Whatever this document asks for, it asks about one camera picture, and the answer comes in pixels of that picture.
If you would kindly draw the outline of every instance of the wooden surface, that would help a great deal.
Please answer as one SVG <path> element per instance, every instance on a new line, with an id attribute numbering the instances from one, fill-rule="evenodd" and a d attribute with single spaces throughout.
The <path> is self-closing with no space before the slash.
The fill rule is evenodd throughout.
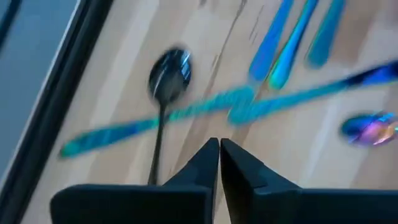
<path id="1" fill-rule="evenodd" d="M 282 92 L 337 80 L 397 58 L 398 1 L 350 0 L 330 60 L 320 70 L 308 69 L 304 57 L 329 3 L 319 2 Z M 23 223 L 51 223 L 51 197 L 73 184 L 146 183 L 155 131 L 76 159 L 60 161 L 57 154 L 81 131 L 156 114 L 147 91 L 149 71 L 171 45 L 190 49 L 194 65 L 191 85 L 177 106 L 244 83 L 279 4 L 277 0 L 115 1 Z M 303 4 L 304 0 L 295 1 L 280 45 Z M 344 92 L 242 128 L 228 125 L 226 112 L 170 124 L 164 136 L 161 182 L 214 136 L 231 138 L 302 187 L 396 189 L 397 141 L 377 149 L 353 147 L 342 141 L 338 127 L 361 111 L 398 112 L 397 94 L 397 85 Z M 215 223 L 229 223 L 221 183 L 215 206 Z"/>

